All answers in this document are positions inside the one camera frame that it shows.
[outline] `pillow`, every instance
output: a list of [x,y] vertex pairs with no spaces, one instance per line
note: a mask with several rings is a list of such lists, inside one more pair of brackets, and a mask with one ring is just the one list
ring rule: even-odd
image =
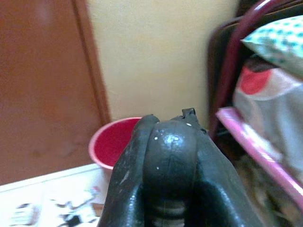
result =
[[303,77],[303,16],[271,22],[242,42],[263,59]]

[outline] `black rubber object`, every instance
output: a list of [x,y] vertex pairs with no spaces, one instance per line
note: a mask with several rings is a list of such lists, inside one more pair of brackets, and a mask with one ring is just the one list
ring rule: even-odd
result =
[[194,109],[143,117],[114,167],[99,227],[261,227]]

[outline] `white floor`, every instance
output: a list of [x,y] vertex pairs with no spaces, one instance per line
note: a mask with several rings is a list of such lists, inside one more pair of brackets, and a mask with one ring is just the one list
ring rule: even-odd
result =
[[[58,195],[75,198],[84,190],[97,186],[99,195],[93,202],[104,204],[108,180],[103,170],[96,164],[81,166],[58,173],[35,177],[32,179],[0,186],[0,227],[8,227],[15,208],[22,203],[33,203],[40,207],[41,213],[35,227],[55,227],[57,211],[50,200]],[[97,225],[80,224],[80,226]]]

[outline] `cream wall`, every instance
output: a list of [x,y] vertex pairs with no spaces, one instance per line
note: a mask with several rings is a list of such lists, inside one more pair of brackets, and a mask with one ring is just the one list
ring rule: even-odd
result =
[[112,120],[194,107],[207,125],[206,46],[237,0],[89,0]]

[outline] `pink bucket rim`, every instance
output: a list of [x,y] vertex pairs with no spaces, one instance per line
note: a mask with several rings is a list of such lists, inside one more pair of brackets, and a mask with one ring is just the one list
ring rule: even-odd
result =
[[127,120],[139,120],[141,119],[142,117],[128,117],[128,118],[123,118],[123,119],[120,119],[120,120],[117,120],[117,121],[114,121],[114,122],[111,122],[111,123],[108,123],[104,126],[102,126],[100,129],[98,129],[98,131],[95,132],[95,134],[92,136],[92,138],[90,139],[89,141],[89,156],[90,158],[95,162],[97,163],[99,166],[101,166],[102,168],[105,168],[105,169],[110,169],[112,170],[114,167],[113,166],[109,166],[103,162],[101,162],[95,152],[94,152],[94,147],[95,147],[95,144],[96,144],[96,141],[99,137],[99,135],[105,131],[106,129],[108,129],[109,127],[113,126],[114,124],[116,123],[119,123],[119,122],[124,122],[124,121],[127,121]]

